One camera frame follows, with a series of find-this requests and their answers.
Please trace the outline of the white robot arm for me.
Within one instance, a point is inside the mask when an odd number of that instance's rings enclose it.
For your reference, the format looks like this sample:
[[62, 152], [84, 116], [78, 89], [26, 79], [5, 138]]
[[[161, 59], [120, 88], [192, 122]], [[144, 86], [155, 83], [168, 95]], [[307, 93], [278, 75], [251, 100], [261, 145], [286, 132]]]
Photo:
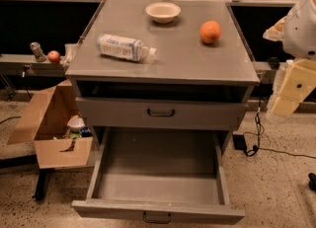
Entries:
[[316, 88], [316, 0], [298, 0], [263, 38], [280, 41], [283, 51], [294, 57], [276, 72], [267, 105], [267, 118], [281, 122]]

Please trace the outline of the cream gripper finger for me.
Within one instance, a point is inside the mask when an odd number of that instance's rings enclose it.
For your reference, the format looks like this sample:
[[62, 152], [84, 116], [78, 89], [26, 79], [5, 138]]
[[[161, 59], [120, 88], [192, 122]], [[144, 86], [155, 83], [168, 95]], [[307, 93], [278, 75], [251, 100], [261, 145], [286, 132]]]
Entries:
[[289, 117], [316, 88], [316, 61], [294, 60], [276, 73], [270, 99], [270, 117]]
[[283, 26], [285, 18], [278, 20], [273, 26], [265, 30], [263, 38], [271, 41], [283, 41]]

